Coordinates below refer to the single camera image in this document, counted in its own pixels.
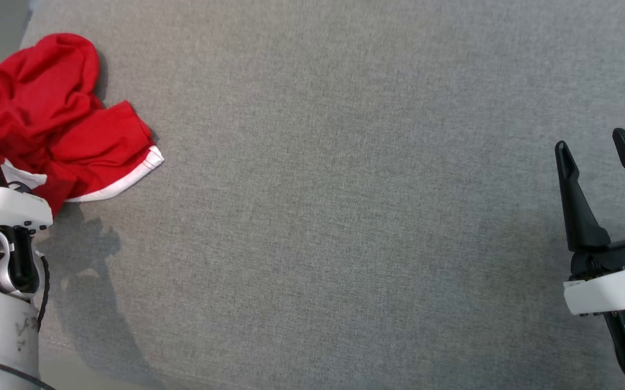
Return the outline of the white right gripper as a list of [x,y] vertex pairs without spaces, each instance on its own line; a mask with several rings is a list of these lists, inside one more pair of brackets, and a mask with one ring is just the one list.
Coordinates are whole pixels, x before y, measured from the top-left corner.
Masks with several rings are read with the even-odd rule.
[[[625,130],[613,131],[615,148],[625,169]],[[565,141],[555,145],[558,187],[562,200],[571,276],[563,297],[571,314],[625,310],[625,241],[610,246],[579,185],[579,168]]]

